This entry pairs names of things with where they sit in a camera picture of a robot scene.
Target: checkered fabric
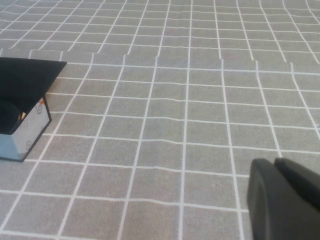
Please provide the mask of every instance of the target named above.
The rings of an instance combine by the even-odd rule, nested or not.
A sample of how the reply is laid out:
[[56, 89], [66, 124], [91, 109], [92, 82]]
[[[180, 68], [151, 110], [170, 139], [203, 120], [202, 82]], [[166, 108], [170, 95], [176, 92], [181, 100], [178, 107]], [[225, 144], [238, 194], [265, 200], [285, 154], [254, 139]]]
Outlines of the checkered fabric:
[[253, 158], [320, 173], [320, 0], [2, 0], [0, 56], [68, 62], [0, 240], [250, 240]]

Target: grid pattern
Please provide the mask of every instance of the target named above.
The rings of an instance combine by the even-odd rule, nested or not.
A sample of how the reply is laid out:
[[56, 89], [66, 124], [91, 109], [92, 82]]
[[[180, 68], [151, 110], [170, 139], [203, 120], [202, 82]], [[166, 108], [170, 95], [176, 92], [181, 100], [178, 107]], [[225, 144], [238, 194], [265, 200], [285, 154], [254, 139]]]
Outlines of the grid pattern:
[[0, 6], [0, 57], [68, 62], [28, 159], [0, 162], [0, 239], [250, 240], [253, 158], [320, 173], [319, 2], [116, 2]]
[[188, 54], [191, 21], [191, 58], [206, 53], [275, 66], [319, 64], [318, 1], [254, 2], [201, 0], [191, 10], [191, 2], [181, 0], [19, 0], [0, 7], [0, 43], [10, 49], [172, 58]]
[[[258, 62], [255, 71], [224, 69], [223, 60], [220, 69], [162, 67], [158, 58], [130, 65], [128, 56], [107, 64], [98, 63], [104, 54], [89, 55], [70, 61], [47, 94], [53, 122], [24, 165], [1, 163], [3, 236], [250, 239], [252, 158], [289, 157], [320, 172], [319, 73], [293, 64], [259, 70]], [[9, 184], [12, 170], [19, 177]]]

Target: black object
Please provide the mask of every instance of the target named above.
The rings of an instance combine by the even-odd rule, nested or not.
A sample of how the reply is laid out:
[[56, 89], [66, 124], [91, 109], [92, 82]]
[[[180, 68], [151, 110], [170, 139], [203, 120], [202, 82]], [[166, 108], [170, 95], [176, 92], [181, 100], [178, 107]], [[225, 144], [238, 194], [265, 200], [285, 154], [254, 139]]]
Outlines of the black object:
[[45, 96], [67, 63], [25, 58], [0, 57], [0, 101], [28, 113]]
[[66, 64], [62, 61], [0, 57], [0, 135], [12, 135], [39, 101], [45, 105], [49, 118], [37, 138], [27, 143], [24, 157], [17, 160], [0, 155], [0, 159], [24, 161], [46, 130], [51, 116], [45, 94]]
[[0, 101], [0, 133], [12, 134], [21, 120], [19, 109], [10, 102]]
[[254, 240], [320, 239], [320, 176], [289, 159], [252, 161], [247, 203]]

